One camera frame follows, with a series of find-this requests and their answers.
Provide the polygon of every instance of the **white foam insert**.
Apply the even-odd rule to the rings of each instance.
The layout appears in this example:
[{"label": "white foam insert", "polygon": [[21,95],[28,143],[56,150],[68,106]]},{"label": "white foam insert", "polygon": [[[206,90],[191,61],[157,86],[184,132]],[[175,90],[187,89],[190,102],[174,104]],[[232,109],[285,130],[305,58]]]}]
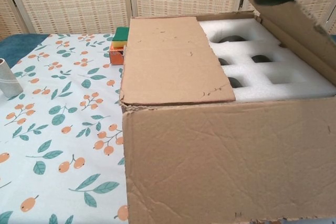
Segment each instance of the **white foam insert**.
[{"label": "white foam insert", "polygon": [[[236,78],[237,102],[276,101],[331,97],[336,87],[287,48],[254,19],[211,20],[200,22],[216,56],[229,65],[222,66],[228,77]],[[216,43],[239,35],[248,41]],[[252,57],[264,55],[272,62],[255,63]]]}]

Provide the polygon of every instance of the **cardboard flap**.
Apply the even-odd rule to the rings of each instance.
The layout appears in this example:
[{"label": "cardboard flap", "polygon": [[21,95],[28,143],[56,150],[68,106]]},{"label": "cardboard flap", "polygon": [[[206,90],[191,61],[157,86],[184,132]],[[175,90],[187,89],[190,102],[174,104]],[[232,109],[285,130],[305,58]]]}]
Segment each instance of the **cardboard flap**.
[{"label": "cardboard flap", "polygon": [[316,20],[297,2],[278,6],[260,6],[249,0],[261,13],[297,42],[317,55],[326,65],[336,71],[336,44]]},{"label": "cardboard flap", "polygon": [[234,101],[195,17],[132,19],[120,101],[131,105]]}]

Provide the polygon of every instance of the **cardboard box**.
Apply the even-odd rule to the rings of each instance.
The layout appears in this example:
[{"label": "cardboard box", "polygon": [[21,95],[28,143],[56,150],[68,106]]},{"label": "cardboard box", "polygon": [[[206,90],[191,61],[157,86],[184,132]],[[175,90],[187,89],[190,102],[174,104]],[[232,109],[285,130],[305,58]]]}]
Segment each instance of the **cardboard box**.
[{"label": "cardboard box", "polygon": [[[336,45],[297,3],[256,7],[336,84]],[[120,93],[130,224],[336,215],[336,98],[235,103],[197,22],[253,16],[131,20]]]},{"label": "cardboard box", "polygon": [[124,64],[124,48],[114,48],[113,44],[111,44],[109,54],[112,65]]}]

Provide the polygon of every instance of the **floral tablecloth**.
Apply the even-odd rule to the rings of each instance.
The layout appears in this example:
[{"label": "floral tablecloth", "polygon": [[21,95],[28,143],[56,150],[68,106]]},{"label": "floral tablecloth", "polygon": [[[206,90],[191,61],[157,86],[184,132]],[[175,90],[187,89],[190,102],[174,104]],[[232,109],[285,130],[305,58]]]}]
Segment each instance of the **floral tablecloth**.
[{"label": "floral tablecloth", "polygon": [[0,224],[127,223],[112,34],[50,35],[0,93]]}]

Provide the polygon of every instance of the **blue cloth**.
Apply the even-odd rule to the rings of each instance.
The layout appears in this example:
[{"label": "blue cloth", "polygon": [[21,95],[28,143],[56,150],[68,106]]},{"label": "blue cloth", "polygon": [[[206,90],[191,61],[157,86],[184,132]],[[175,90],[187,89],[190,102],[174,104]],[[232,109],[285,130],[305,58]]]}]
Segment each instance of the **blue cloth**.
[{"label": "blue cloth", "polygon": [[16,34],[0,41],[0,58],[6,60],[11,68],[29,54],[48,34]]}]

